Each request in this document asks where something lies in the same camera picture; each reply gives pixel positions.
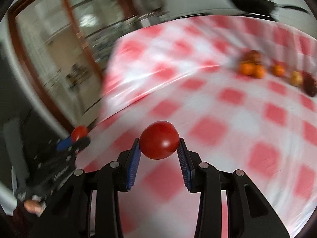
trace wok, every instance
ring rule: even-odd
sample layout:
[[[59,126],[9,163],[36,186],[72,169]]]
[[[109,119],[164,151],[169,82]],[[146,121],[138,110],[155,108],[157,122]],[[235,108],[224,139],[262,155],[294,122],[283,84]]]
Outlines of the wok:
[[[304,8],[295,5],[279,5],[272,0],[231,0],[231,2],[241,11],[248,13],[256,13],[261,15],[270,16],[275,8],[285,8],[297,11],[302,11],[307,14],[309,12]]]

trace tablecloth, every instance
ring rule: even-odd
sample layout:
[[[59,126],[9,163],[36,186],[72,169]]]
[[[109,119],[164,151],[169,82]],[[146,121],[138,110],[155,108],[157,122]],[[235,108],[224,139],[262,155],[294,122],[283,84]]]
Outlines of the tablecloth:
[[[317,205],[316,101],[287,78],[254,79],[236,67],[243,51],[256,49],[264,66],[280,63],[286,76],[295,69],[314,74],[316,44],[293,27],[239,16],[175,20],[122,37],[104,82],[100,123],[77,166],[100,169],[146,126],[167,120],[203,161],[243,169],[294,237]],[[142,156],[135,185],[119,203],[125,237],[194,236],[199,194],[187,192],[176,153]]]

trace ribbed blue pad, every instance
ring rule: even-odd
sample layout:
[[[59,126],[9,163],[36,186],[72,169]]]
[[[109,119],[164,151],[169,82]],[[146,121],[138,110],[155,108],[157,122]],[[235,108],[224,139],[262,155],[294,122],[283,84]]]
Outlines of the ribbed blue pad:
[[[191,171],[188,166],[185,152],[182,149],[181,145],[179,145],[177,148],[177,155],[180,160],[180,168],[182,170],[185,186],[188,188],[188,191],[190,191],[191,190]]]
[[[140,157],[141,157],[141,151],[139,148],[139,143],[137,143],[137,146],[134,150],[133,157],[127,172],[126,187],[128,190],[131,190],[131,187],[134,185],[135,177],[137,176],[138,164],[140,163]]]

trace brown wooden frame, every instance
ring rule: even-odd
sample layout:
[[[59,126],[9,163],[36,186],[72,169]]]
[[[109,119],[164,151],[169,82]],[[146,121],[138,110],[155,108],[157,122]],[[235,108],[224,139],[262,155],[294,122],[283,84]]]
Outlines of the brown wooden frame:
[[[17,23],[15,18],[17,15],[25,9],[28,5],[30,5],[35,0],[18,0],[9,10],[8,10],[8,26],[9,32],[12,40],[12,45],[14,47],[15,53],[19,60],[22,70],[24,71],[28,81],[32,85],[33,89],[42,100],[47,109],[52,113],[52,115],[56,118],[56,120],[69,132],[71,133],[74,129],[74,126],[69,122],[69,120],[64,116],[64,114],[57,107],[55,102],[48,95],[47,91],[43,87],[41,81],[39,80],[39,76],[37,74],[36,69],[33,66],[30,58],[26,50],[24,49],[24,45],[22,43],[21,37],[19,35]],[[133,6],[132,0],[118,0],[119,5],[121,6],[124,15],[128,18],[131,15],[136,15],[136,10]],[[67,11],[67,14],[70,19],[70,23],[72,25],[72,29],[76,34],[78,43],[83,50],[83,53],[88,61],[88,64],[92,66],[94,72],[97,74],[100,81],[103,79],[102,72],[95,62],[92,56],[91,48],[88,42],[85,40],[85,36],[82,30],[80,30],[77,21],[74,18],[72,13],[71,6],[68,0],[63,0],[64,8]]]

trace checkered tablecloth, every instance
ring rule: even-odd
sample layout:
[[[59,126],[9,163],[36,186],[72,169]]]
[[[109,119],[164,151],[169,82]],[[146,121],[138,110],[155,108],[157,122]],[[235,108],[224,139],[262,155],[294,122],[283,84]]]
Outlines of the checkered tablecloth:
[[[104,86],[100,123],[77,158],[100,169],[131,147],[146,126],[171,122],[188,149],[217,169],[243,169],[294,237],[317,205],[315,99],[286,79],[236,73],[246,49],[314,74],[317,40],[290,26],[238,16],[167,22],[121,38]],[[120,193],[125,237],[194,236],[199,194],[184,186],[177,154],[141,157],[135,186]],[[227,215],[223,196],[223,232]]]

